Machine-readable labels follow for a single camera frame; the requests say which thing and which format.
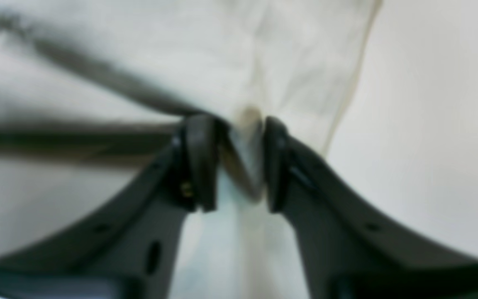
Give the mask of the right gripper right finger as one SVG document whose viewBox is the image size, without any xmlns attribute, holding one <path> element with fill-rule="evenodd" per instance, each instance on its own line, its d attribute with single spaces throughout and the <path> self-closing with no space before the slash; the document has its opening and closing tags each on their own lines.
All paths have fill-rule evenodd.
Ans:
<svg viewBox="0 0 478 299">
<path fill-rule="evenodd" d="M 276 117 L 264 129 L 268 208 L 294 230 L 313 299 L 478 299 L 478 258 L 355 193 Z"/>
</svg>

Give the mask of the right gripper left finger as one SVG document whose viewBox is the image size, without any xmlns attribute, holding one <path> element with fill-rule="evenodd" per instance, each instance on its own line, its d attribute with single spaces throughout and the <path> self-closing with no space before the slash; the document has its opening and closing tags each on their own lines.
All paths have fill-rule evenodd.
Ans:
<svg viewBox="0 0 478 299">
<path fill-rule="evenodd" d="M 171 143 L 104 206 L 0 257 L 4 299 L 165 299 L 182 226 L 217 208 L 218 121 L 187 117 Z"/>
</svg>

